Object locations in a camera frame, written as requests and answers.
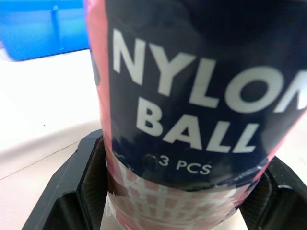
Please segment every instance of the blue plastic box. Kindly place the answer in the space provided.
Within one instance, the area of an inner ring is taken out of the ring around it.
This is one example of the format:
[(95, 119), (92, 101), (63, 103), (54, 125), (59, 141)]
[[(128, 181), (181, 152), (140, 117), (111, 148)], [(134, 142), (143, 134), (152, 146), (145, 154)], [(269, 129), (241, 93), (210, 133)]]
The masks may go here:
[(14, 60), (86, 49), (82, 0), (0, 0), (0, 37)]

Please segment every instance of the white surface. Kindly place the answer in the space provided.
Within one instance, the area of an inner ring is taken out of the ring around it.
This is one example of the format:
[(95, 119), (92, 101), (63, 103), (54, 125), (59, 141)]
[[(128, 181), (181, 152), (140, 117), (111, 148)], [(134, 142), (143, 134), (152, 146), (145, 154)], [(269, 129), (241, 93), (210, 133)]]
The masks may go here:
[(0, 49), (0, 75), (0, 179), (100, 129), (88, 50), (14, 62)]

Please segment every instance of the white table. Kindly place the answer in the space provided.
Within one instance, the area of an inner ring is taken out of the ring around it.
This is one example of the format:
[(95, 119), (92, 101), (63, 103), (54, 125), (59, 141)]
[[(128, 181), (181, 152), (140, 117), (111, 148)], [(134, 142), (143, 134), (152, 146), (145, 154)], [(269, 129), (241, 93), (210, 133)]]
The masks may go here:
[[(20, 230), (53, 173), (100, 128), (98, 102), (88, 50), (12, 62), (0, 49), (0, 74), (0, 229)], [(307, 184), (306, 128), (307, 115), (278, 156)], [(245, 229), (237, 212), (214, 230)]]

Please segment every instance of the cylindrical container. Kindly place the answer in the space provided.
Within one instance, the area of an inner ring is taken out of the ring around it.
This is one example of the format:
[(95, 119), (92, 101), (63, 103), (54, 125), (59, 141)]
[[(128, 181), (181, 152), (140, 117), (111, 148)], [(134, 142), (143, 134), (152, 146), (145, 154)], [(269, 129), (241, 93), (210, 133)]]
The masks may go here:
[(109, 198), (127, 230), (211, 229), (307, 106), (307, 3), (88, 0)]

